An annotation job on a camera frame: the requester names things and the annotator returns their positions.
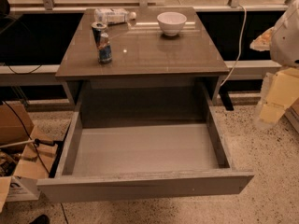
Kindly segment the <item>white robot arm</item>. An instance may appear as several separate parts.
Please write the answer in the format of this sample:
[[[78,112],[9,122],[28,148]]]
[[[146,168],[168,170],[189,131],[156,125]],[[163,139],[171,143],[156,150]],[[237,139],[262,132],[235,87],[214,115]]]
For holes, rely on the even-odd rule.
[[[255,124],[268,129],[278,123],[299,98],[299,0],[295,0],[276,24],[267,29],[250,46],[257,51],[270,51],[272,61],[281,65],[275,74],[267,73],[257,104]]]

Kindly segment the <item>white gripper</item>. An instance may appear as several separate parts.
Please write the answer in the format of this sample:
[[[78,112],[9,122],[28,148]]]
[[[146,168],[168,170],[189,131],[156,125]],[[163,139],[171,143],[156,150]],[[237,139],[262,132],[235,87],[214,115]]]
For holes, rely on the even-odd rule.
[[[271,27],[255,38],[249,45],[253,50],[270,50]],[[258,103],[258,121],[276,124],[299,98],[299,70],[281,70],[275,74],[267,73]]]

